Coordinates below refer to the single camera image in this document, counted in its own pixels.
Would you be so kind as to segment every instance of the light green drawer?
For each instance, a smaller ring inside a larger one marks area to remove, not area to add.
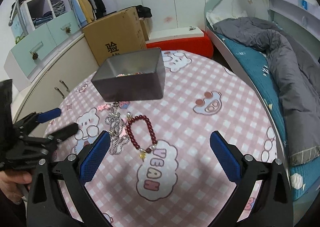
[[[56,46],[47,24],[43,24],[16,44],[11,52],[25,76],[28,76]],[[37,60],[32,59],[31,52],[38,54]]]
[[[64,13],[63,15],[49,21],[47,25],[57,45],[60,45],[69,36],[79,30],[73,11]]]

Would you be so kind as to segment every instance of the metal pole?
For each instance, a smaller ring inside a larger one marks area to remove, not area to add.
[[[9,27],[12,26],[14,13],[15,13],[16,10],[17,10],[19,22],[20,22],[21,27],[22,27],[22,31],[23,31],[24,35],[27,36],[28,35],[28,31],[27,31],[26,25],[25,25],[25,23],[23,21],[22,15],[21,15],[20,6],[19,6],[19,0],[16,0],[16,2],[14,3],[12,14],[11,14],[10,20],[9,20]]]

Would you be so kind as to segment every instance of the blue gripper pad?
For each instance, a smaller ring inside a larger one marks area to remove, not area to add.
[[[57,118],[61,115],[61,110],[59,108],[55,108],[44,113],[40,113],[37,117],[38,123],[45,123],[49,120]]]
[[[98,167],[110,148],[110,135],[108,132],[105,132],[98,138],[92,144],[94,146],[80,165],[79,179],[82,185],[93,179],[94,174],[97,172]]]
[[[210,136],[210,147],[212,151],[216,155],[229,181],[239,184],[241,181],[241,166],[227,145],[227,142],[216,132],[212,132]]]

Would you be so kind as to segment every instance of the human hand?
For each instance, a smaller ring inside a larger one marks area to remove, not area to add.
[[[0,189],[14,203],[20,201],[23,194],[17,184],[30,184],[32,176],[27,171],[5,170],[0,172]]]

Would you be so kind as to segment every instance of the round table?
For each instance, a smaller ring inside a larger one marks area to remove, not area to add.
[[[86,183],[92,199],[115,227],[207,227],[235,188],[209,145],[218,130],[243,154],[271,162],[276,140],[270,121],[255,92],[235,74],[213,60],[185,51],[162,52],[166,67],[161,100],[120,102],[127,112],[146,115],[158,139],[157,149],[144,162],[129,142],[118,155],[107,153],[93,180]],[[109,130],[110,113],[89,76],[60,105],[62,114],[52,120],[46,135],[72,122],[78,133],[61,144],[56,160],[79,153]],[[132,125],[137,142],[151,144],[142,121]],[[241,217],[255,202],[260,182],[252,191]],[[74,218],[80,219],[61,183],[62,193]]]

